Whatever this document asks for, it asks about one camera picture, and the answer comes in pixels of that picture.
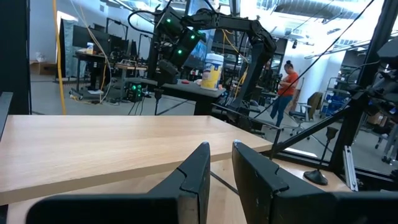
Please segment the white bucket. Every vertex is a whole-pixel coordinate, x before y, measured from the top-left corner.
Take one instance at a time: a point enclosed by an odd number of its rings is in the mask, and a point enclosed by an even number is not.
[[[223,64],[223,56],[217,54],[207,54],[200,87],[207,90],[218,90],[221,72],[223,71]]]

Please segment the orange shirt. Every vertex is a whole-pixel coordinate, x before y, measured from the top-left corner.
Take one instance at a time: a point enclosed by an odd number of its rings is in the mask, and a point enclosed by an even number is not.
[[[296,72],[292,72],[292,73],[288,74],[286,78],[284,78],[283,82],[292,83],[298,77],[299,77],[299,75]],[[287,88],[287,87],[288,86],[282,86],[282,88],[280,88],[278,90],[278,95],[282,95],[282,93],[287,89],[287,91],[283,94],[283,96],[293,96],[294,90],[296,89],[296,87],[293,87],[293,86],[291,86],[290,88]]]

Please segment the concrete floor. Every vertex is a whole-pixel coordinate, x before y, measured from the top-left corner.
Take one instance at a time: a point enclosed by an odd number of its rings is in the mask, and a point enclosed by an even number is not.
[[[59,94],[59,85],[53,83],[53,76],[42,76],[42,75],[32,75],[32,111],[37,114],[62,114],[62,106],[60,102],[60,94]],[[102,105],[89,105],[84,103],[83,101],[75,101],[69,98],[69,91],[71,88],[74,88],[74,85],[65,85],[63,88],[63,92],[65,95],[65,104],[67,107],[67,114],[70,115],[127,115],[131,109],[132,103],[121,103],[118,106],[111,105],[107,102]],[[109,95],[117,95],[117,91],[113,90],[109,93]],[[177,106],[174,109],[169,110],[164,113],[163,116],[166,115],[193,115],[193,111],[195,109],[195,102],[187,101],[183,103],[185,100],[180,98],[175,98],[171,96],[163,96],[159,101],[158,113],[164,110],[167,110],[171,107]],[[143,104],[140,104],[137,110],[137,114],[141,112],[142,115],[153,115],[155,110],[155,98],[146,98]],[[259,116],[259,119],[263,119],[266,121],[272,121],[268,112],[266,111],[262,115]],[[304,123],[303,126],[308,128],[314,125],[316,122],[319,122],[319,119],[315,119],[315,121],[311,123]],[[297,124],[293,119],[288,117],[286,114],[284,116],[284,120],[282,122],[282,126],[290,125],[296,126]],[[340,130],[341,124],[335,123],[332,124],[334,128]],[[284,141],[288,139],[290,136],[290,130],[286,129],[280,135],[279,141]],[[305,152],[311,152],[317,155],[317,157],[321,158],[322,152],[324,150],[324,144],[326,143],[326,128],[321,131],[315,133],[310,140],[303,140],[296,144],[294,144],[291,148],[298,149]],[[275,138],[275,131],[266,131],[265,138],[269,141],[273,141]],[[335,146],[335,141],[337,137],[334,138],[330,145],[329,149],[332,151]],[[354,163],[355,166],[375,170],[378,172],[382,172],[385,174],[391,173],[393,169],[398,168],[398,162],[393,162],[392,165],[385,164],[381,161],[382,152],[384,150],[384,146],[386,141],[383,141],[379,146],[379,149],[375,149],[374,146],[377,143],[377,137],[360,131],[356,142],[353,144],[353,155],[354,155]],[[331,152],[326,152],[326,160],[329,160],[331,156]]]

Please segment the ceiling duct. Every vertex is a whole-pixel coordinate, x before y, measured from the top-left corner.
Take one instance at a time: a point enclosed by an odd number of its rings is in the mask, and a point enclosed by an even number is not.
[[[316,14],[314,16],[315,18],[327,20],[334,19],[336,17],[340,19],[352,19],[359,14],[358,12],[341,7],[338,4],[334,4],[335,2],[340,1],[334,1],[330,3],[330,1],[320,0],[263,0],[262,2],[260,1],[257,6],[265,10],[272,10],[275,8],[274,12],[298,16],[311,17]]]

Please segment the jeans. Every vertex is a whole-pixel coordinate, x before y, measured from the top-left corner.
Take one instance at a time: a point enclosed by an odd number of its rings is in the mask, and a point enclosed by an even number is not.
[[[286,106],[289,104],[289,102],[293,100],[293,96],[279,96],[274,103],[274,106],[272,107],[271,111],[271,118],[274,119],[276,112],[278,112],[278,118],[276,121],[276,126],[279,127],[283,118],[284,118],[284,111],[286,109]]]

